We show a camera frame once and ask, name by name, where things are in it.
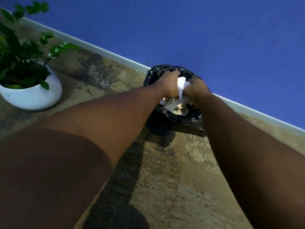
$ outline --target wall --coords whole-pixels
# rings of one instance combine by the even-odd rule
[[[305,0],[46,1],[32,19],[147,66],[184,66],[214,93],[305,128]]]

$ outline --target stained concrete surface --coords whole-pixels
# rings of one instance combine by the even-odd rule
[[[37,38],[25,26],[21,37]],[[142,86],[145,74],[83,48],[49,63],[63,96],[43,111],[17,109],[0,98],[0,138],[80,102]],[[305,154],[305,140],[242,115]],[[120,159],[109,182],[76,228],[251,228],[212,153],[207,138],[171,133],[160,138],[144,127]]]

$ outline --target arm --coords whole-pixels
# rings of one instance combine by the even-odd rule
[[[215,158],[254,228],[305,228],[305,157],[245,121],[193,79]]]
[[[72,228],[148,116],[177,96],[179,71],[75,105],[0,141],[3,228]]]

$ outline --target white planter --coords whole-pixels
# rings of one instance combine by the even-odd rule
[[[42,110],[49,108],[59,101],[62,94],[62,86],[59,79],[47,66],[51,74],[46,78],[50,89],[44,89],[40,84],[25,89],[10,89],[0,85],[2,97],[15,107],[25,110]]]

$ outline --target trash bag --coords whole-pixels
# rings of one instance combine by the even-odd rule
[[[176,69],[181,73],[179,77],[185,77],[186,81],[193,77],[200,78],[195,73],[181,66],[156,65],[147,72],[143,86],[153,84],[166,71],[174,71]],[[189,109],[189,112],[186,116],[182,116],[175,115],[165,109],[163,105],[158,104],[149,116],[146,126],[152,133],[158,136],[166,136],[169,131],[173,131],[205,137],[206,131],[201,121],[200,109],[191,104],[188,104],[186,107]]]

